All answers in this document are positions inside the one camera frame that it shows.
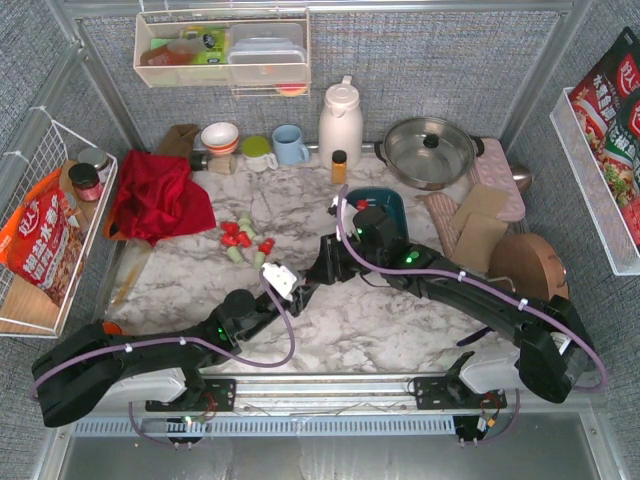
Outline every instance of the pot handle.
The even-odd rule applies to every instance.
[[[373,151],[376,152],[376,157],[378,157],[378,160],[386,165],[387,159],[382,156],[382,148],[380,147],[382,147],[382,141],[378,140],[377,142],[373,143]]]
[[[484,142],[480,137],[475,135],[469,135],[469,138],[476,144],[476,157],[481,157],[484,154]]]

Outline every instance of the small white cup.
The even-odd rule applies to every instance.
[[[259,157],[243,156],[245,165],[252,172],[259,173],[264,172],[267,168],[270,168],[271,170],[278,168],[278,161],[273,153],[265,153]]]

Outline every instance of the snack bag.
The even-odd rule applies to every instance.
[[[27,195],[18,215],[14,214],[3,229],[9,238],[9,269],[44,291],[58,306],[82,250],[82,232],[72,227],[65,215],[67,200],[58,187],[59,176],[57,171],[57,176],[40,182],[38,192]]]
[[[640,86],[640,42],[625,27],[613,46],[569,94],[591,149],[595,151],[624,100]]]
[[[625,101],[596,158],[616,203],[626,207],[640,194],[640,90]]]

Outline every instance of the red package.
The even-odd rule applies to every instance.
[[[569,94],[589,145],[596,150],[624,99],[640,86],[640,42],[625,27],[613,46]]]
[[[65,203],[57,182],[26,203],[7,256],[12,272],[40,288],[58,306],[82,250],[82,232],[69,225]]]
[[[640,245],[640,197],[629,205],[620,209],[624,223],[627,224],[631,238],[636,245]]]

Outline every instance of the mug handle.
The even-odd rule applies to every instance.
[[[309,160],[311,160],[311,155],[309,154],[309,149],[306,147],[306,145],[300,145],[300,150],[302,151],[302,163],[309,163]]]
[[[275,170],[276,168],[278,168],[278,160],[276,159],[276,156],[273,153],[267,153],[266,160],[267,160],[267,166],[271,170]]]

